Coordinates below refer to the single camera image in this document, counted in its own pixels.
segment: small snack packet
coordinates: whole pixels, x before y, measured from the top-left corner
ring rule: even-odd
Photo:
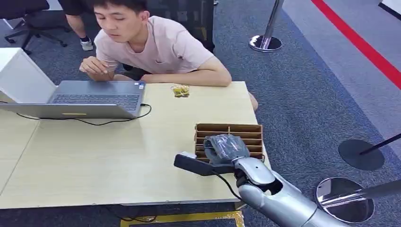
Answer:
[[[175,84],[174,86],[171,87],[171,89],[173,90],[174,96],[176,98],[189,96],[189,86],[188,85]]]

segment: black hair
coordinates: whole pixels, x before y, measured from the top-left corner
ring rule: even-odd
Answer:
[[[116,6],[126,6],[136,13],[148,10],[147,0],[87,0],[92,7],[106,7],[108,3]]]

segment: cardboard organizer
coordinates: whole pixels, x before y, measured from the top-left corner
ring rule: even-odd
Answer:
[[[263,130],[261,125],[253,124],[197,124],[195,126],[195,154],[198,160],[209,162],[206,157],[203,142],[206,136],[232,134],[241,137],[248,148],[251,157],[264,162]]]

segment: laptop keyboard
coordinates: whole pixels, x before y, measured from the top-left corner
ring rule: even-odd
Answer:
[[[138,101],[139,95],[57,95],[52,103],[117,104],[127,111],[134,111]]]

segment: laptop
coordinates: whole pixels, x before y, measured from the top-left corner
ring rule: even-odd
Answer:
[[[37,118],[134,119],[144,90],[142,81],[65,80],[45,104],[0,104],[0,109]]]

